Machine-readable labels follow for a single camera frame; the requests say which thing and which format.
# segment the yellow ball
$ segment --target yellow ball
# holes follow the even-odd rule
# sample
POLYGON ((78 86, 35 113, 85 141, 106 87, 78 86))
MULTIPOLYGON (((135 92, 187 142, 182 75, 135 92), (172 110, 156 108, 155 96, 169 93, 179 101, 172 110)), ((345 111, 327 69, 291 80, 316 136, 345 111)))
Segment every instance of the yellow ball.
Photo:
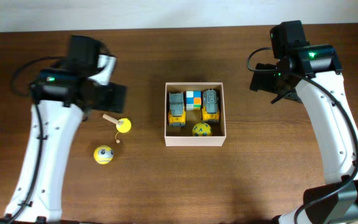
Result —
POLYGON ((119 132, 127 133, 129 130, 131 130, 132 124, 128 118, 121 118, 118 121, 118 124, 116 125, 116 127, 119 132))
POLYGON ((109 146, 99 146, 93 152, 93 157, 98 164, 108 164, 113 156, 114 152, 109 146))
POLYGON ((193 127, 193 136, 212 136, 212 128, 207 123, 198 123, 193 127))

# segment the wooden table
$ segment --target wooden table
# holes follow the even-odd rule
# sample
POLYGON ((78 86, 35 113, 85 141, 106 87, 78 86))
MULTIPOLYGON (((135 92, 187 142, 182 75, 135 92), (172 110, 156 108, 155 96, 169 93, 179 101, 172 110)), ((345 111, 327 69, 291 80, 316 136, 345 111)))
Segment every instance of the wooden table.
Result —
MULTIPOLYGON (((28 98, 9 91, 12 72, 29 60, 64 55, 70 34, 100 39, 117 55, 112 76, 128 86, 125 115, 133 129, 115 130, 92 113, 71 146, 62 193, 63 219, 103 223, 252 223, 287 213, 303 192, 324 184, 319 148, 305 107, 249 90, 246 58, 271 46, 272 26, 92 30, 0 34, 0 217, 19 178, 30 126, 28 98), (227 138, 223 147, 165 147, 165 82, 223 82, 227 138), (107 144, 112 163, 95 163, 107 144)), ((358 127, 358 24, 305 26, 312 44, 335 46, 358 127)), ((271 52, 256 62, 273 63, 271 52)), ((20 83, 47 63, 29 68, 20 83)))

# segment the yellow toy truck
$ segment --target yellow toy truck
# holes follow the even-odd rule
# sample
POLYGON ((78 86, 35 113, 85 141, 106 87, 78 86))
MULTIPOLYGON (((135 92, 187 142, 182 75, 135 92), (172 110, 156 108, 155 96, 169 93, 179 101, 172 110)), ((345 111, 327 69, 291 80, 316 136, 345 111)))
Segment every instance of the yellow toy truck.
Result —
POLYGON ((169 93, 168 124, 169 126, 180 127, 186 125, 186 111, 183 93, 169 93))
POLYGON ((219 98, 215 90, 206 90, 203 92, 203 109, 201 110, 203 122, 219 122, 220 112, 218 100, 219 98))

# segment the cardboard box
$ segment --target cardboard box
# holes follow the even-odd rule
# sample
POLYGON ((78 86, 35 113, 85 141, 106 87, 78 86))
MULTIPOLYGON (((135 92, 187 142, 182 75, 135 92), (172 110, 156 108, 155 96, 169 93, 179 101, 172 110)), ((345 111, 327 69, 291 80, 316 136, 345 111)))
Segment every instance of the cardboard box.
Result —
POLYGON ((166 83, 165 84, 165 145, 166 146, 222 146, 226 139, 226 119, 224 110, 223 83, 166 83), (169 96, 168 93, 186 91, 205 91, 213 89, 218 92, 219 110, 221 113, 218 124, 210 124, 212 136, 192 136, 191 130, 196 123, 202 122, 201 110, 186 111, 186 126, 172 127, 168 125, 169 96))

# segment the toy ball with face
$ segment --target toy ball with face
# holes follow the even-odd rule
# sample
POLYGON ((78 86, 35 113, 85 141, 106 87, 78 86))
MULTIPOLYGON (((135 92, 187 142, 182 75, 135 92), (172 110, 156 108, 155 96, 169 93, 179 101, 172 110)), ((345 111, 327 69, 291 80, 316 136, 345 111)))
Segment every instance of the toy ball with face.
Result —
POLYGON ((109 146, 99 146, 94 150, 93 157, 98 162, 98 164, 108 164, 112 157, 114 156, 114 152, 109 146))

